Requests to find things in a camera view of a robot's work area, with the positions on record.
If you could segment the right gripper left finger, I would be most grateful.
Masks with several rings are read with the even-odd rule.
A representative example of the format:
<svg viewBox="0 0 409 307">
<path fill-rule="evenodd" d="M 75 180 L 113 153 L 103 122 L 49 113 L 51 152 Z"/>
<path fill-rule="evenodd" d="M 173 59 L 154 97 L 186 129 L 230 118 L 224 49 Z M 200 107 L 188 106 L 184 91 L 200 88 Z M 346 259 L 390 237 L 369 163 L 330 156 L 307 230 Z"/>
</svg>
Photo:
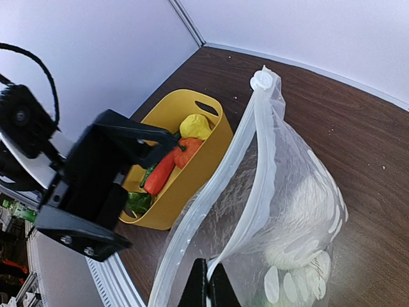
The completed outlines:
<svg viewBox="0 0 409 307">
<path fill-rule="evenodd" d="M 207 262 L 204 258 L 197 258 L 194 260 L 178 307 L 205 307 L 207 286 Z"/>
</svg>

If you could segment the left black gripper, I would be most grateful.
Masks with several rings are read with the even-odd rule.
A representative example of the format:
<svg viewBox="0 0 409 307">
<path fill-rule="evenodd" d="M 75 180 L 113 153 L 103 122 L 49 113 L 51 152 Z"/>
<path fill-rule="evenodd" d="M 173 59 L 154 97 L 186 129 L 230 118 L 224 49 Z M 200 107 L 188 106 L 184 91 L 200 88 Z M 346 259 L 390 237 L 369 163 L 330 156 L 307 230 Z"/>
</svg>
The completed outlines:
<svg viewBox="0 0 409 307">
<path fill-rule="evenodd" d="M 114 232 L 127 192 L 117 179 L 128 162 L 144 169 L 179 146 L 163 128 L 135 122 L 111 109 L 93 122 L 70 150 L 54 187 L 42 201 L 36 229 L 97 262 L 132 243 Z"/>
</svg>

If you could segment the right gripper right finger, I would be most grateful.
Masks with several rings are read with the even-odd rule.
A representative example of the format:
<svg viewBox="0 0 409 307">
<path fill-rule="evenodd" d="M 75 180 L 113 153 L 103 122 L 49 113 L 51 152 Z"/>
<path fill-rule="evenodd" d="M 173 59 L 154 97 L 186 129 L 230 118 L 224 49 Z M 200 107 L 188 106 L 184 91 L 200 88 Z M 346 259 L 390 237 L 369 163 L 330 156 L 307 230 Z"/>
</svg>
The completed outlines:
<svg viewBox="0 0 409 307">
<path fill-rule="evenodd" d="M 209 282 L 212 307 L 241 307 L 222 264 L 218 264 Z"/>
</svg>

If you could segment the orange toy pumpkin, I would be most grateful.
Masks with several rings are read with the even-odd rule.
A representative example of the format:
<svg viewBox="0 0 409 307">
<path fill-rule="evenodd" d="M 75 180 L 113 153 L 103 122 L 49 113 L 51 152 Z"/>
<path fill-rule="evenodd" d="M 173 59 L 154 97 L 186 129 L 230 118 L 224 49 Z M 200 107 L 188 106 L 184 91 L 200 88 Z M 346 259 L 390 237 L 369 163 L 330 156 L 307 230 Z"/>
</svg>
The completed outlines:
<svg viewBox="0 0 409 307">
<path fill-rule="evenodd" d="M 200 149 L 202 141 L 196 138 L 181 138 L 179 145 L 184 147 L 182 150 L 180 147 L 174 149 L 174 163 L 180 169 L 183 169 L 193 158 L 196 152 Z"/>
</svg>

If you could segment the polka dot zip bag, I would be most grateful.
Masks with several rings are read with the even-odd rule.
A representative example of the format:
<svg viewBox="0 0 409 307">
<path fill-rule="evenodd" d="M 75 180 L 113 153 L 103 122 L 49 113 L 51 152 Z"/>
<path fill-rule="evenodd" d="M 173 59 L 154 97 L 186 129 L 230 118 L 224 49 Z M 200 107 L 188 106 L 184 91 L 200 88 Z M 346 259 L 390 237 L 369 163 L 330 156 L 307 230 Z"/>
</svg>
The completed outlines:
<svg viewBox="0 0 409 307">
<path fill-rule="evenodd" d="M 178 306 L 194 260 L 207 262 L 209 282 L 222 264 L 241 306 L 328 306 L 333 242 L 348 220 L 343 196 L 311 147 L 285 122 L 281 78 L 254 73 L 252 95 L 217 170 L 189 200 L 168 236 L 149 306 Z M 266 262 L 271 232 L 307 177 L 333 182 L 342 226 L 333 241 L 302 267 Z"/>
</svg>

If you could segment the white toy radish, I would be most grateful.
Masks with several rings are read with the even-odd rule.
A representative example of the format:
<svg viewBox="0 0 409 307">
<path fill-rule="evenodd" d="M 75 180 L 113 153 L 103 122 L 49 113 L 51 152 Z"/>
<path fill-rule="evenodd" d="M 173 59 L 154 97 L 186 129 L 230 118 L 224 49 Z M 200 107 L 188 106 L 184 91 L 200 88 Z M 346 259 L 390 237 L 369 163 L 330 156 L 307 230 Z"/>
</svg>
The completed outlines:
<svg viewBox="0 0 409 307">
<path fill-rule="evenodd" d="M 266 262 L 280 270 L 305 266 L 333 241 L 343 223 L 342 212 L 336 185 L 307 177 L 270 234 Z"/>
</svg>

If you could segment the green toy lettuce leaf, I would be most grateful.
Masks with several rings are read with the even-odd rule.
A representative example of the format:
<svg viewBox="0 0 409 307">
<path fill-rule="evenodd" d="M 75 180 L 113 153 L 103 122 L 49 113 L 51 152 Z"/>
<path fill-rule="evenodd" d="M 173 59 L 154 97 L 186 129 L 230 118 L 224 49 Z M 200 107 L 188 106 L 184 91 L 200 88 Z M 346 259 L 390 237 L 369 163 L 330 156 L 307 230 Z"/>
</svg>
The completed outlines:
<svg viewBox="0 0 409 307">
<path fill-rule="evenodd" d="M 125 205 L 125 213 L 133 218 L 141 218 L 150 209 L 152 195 L 149 193 L 129 192 Z"/>
</svg>

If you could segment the dark green toy cucumber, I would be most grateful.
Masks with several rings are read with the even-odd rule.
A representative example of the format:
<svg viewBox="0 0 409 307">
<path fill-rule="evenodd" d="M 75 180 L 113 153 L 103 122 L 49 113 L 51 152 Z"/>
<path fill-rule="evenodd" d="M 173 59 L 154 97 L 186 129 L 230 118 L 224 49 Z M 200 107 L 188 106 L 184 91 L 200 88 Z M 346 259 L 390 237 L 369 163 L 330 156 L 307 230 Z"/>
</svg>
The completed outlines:
<svg viewBox="0 0 409 307">
<path fill-rule="evenodd" d="M 149 178 L 149 176 L 151 175 L 151 173 L 155 170 L 155 168 L 157 167 L 157 165 L 158 165 L 157 163 L 152 164 L 152 165 L 146 170 L 146 172 L 145 172 L 145 174 L 144 174 L 144 176 L 143 176 L 143 179 L 141 180 L 141 183 L 140 183 L 140 185 L 139 185 L 139 187 L 140 187 L 141 189 L 144 189 L 144 185 L 145 185 L 147 179 Z"/>
</svg>

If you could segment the orange toy carrot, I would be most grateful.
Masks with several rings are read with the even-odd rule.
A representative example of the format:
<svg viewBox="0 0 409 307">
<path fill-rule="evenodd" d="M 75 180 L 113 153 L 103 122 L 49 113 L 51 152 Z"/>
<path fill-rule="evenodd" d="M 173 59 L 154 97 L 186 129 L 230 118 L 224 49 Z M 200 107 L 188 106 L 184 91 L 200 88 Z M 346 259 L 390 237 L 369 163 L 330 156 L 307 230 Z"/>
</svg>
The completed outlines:
<svg viewBox="0 0 409 307">
<path fill-rule="evenodd" d="M 145 182 L 144 190 L 150 195 L 157 195 L 165 186 L 173 172 L 174 166 L 174 152 L 172 151 L 167 154 L 151 172 Z"/>
</svg>

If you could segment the yellow plastic basket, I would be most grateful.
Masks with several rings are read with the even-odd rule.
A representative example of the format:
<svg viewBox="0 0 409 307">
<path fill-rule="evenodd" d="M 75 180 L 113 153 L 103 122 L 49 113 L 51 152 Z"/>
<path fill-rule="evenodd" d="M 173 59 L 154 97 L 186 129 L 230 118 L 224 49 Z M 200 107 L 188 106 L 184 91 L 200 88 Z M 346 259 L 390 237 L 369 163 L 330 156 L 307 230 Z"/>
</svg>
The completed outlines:
<svg viewBox="0 0 409 307">
<path fill-rule="evenodd" d="M 209 138 L 183 169 L 176 167 L 173 170 L 145 214 L 124 210 L 119 217 L 120 221 L 155 230 L 168 230 L 188 200 L 214 174 L 233 138 L 228 119 L 217 100 L 192 90 L 172 91 L 142 122 L 175 133 L 190 114 L 202 114 L 207 118 L 212 129 Z"/>
</svg>

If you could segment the yellow toy pepper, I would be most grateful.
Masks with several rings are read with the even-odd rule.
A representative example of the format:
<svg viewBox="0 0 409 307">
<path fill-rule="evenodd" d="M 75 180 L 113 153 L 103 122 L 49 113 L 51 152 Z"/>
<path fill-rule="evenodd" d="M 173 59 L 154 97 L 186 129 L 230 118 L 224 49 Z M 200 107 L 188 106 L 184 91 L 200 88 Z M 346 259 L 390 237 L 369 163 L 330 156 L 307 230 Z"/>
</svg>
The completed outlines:
<svg viewBox="0 0 409 307">
<path fill-rule="evenodd" d="M 212 130 L 207 117 L 201 114 L 190 114 L 180 123 L 179 128 L 182 138 L 196 138 L 205 141 Z"/>
</svg>

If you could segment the front aluminium rail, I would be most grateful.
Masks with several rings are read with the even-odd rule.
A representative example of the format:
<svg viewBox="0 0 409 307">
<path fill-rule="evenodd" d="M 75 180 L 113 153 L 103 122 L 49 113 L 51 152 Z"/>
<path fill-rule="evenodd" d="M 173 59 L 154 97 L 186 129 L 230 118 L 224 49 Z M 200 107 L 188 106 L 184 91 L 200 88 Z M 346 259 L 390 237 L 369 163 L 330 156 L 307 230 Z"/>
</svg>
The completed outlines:
<svg viewBox="0 0 409 307">
<path fill-rule="evenodd" d="M 29 268 L 44 306 L 145 306 L 118 254 L 97 262 L 64 247 L 25 222 Z"/>
</svg>

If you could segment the left aluminium frame post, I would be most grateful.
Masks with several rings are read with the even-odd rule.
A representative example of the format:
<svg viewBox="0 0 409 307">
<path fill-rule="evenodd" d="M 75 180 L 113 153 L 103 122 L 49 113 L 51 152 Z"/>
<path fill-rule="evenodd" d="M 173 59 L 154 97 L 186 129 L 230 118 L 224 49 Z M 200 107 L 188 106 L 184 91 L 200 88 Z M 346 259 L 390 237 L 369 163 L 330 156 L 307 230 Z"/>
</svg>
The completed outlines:
<svg viewBox="0 0 409 307">
<path fill-rule="evenodd" d="M 206 45 L 206 41 L 203 38 L 202 34 L 198 30 L 197 26 L 194 24 L 194 21 L 190 17 L 189 13 L 183 6 L 182 2 L 179 0 L 168 0 L 169 4 L 172 6 L 173 10 L 177 16 L 182 21 L 183 25 L 195 41 L 196 45 L 199 48 L 202 48 Z"/>
</svg>

